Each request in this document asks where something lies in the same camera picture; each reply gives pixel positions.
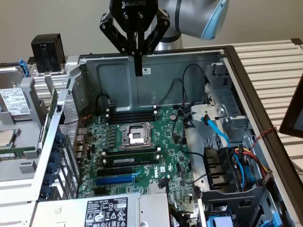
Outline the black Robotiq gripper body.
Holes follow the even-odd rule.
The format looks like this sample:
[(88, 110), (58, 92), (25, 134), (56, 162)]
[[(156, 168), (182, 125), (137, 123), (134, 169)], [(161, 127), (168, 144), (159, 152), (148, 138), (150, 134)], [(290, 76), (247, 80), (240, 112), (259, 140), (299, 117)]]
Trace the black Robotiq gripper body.
[(158, 1), (111, 0), (109, 10), (124, 32), (146, 32), (158, 10)]

